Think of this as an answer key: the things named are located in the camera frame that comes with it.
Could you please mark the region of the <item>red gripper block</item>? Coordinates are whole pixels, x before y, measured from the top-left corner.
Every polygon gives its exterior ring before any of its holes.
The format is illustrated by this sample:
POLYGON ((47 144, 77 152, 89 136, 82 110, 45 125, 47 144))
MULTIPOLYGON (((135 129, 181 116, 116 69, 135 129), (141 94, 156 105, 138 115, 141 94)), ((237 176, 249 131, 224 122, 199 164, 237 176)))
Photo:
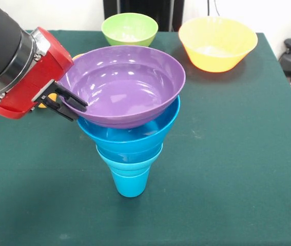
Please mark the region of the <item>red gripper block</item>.
POLYGON ((76 113, 50 98, 54 93, 72 108, 86 112, 88 104, 57 83, 72 65, 69 52, 47 30, 20 31, 15 53, 0 72, 0 115, 20 119, 43 104, 69 121, 77 120, 76 113))

